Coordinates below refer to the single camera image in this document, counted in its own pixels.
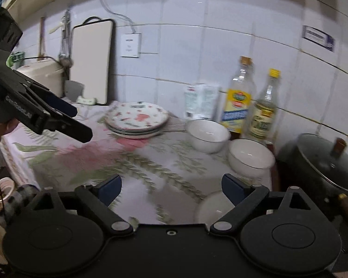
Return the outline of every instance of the white bowl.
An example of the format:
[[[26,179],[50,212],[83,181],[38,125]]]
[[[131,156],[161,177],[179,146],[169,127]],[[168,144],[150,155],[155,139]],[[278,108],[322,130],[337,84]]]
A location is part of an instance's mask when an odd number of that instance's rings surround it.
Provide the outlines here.
[[[261,177],[275,164],[275,156],[267,147],[248,139],[231,141],[227,155],[231,168],[244,177]]]
[[[14,191],[15,183],[10,177],[5,177],[0,180],[0,188],[3,193],[3,200],[6,201]]]
[[[209,230],[212,224],[225,216],[234,207],[222,191],[213,192],[197,206],[194,217],[195,224],[206,224]]]
[[[216,153],[231,138],[223,125],[210,120],[192,120],[186,124],[187,140],[199,152]]]

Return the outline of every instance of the bottle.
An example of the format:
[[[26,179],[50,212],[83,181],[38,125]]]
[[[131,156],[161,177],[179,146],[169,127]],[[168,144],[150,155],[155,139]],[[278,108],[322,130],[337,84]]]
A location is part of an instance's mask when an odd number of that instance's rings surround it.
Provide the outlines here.
[[[256,100],[248,118],[243,138],[264,143],[275,119],[280,71],[269,69],[269,80]]]
[[[232,79],[228,90],[221,124],[231,132],[231,139],[240,136],[255,91],[250,65],[251,58],[245,56],[240,58],[240,69]]]

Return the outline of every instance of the cutting board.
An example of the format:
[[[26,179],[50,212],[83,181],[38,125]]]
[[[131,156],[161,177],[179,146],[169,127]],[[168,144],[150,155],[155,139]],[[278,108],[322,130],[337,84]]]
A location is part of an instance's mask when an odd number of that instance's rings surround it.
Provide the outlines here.
[[[108,76],[115,22],[111,19],[73,28],[70,80],[84,85],[83,97],[107,103]]]

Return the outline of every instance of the tablecloth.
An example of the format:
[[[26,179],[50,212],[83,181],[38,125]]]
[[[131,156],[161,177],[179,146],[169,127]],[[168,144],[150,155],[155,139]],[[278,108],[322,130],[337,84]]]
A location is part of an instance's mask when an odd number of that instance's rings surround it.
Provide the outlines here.
[[[226,148],[213,155],[195,151],[185,132],[168,132],[182,123],[173,117],[166,132],[151,139],[118,137],[103,120],[115,103],[74,104],[75,119],[93,130],[92,140],[85,144],[60,132],[37,135],[22,124],[3,136],[0,149],[12,177],[19,185],[73,191],[119,174],[122,191],[110,209],[132,225],[193,223],[199,203],[221,190],[223,174],[237,176],[227,164]],[[269,176],[243,180],[271,188]]]

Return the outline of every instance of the wall outlet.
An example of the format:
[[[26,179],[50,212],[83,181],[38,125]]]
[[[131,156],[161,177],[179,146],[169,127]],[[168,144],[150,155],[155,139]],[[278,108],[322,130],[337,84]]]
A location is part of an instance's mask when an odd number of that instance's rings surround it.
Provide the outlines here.
[[[123,34],[121,36],[121,56],[139,57],[141,51],[141,33]]]

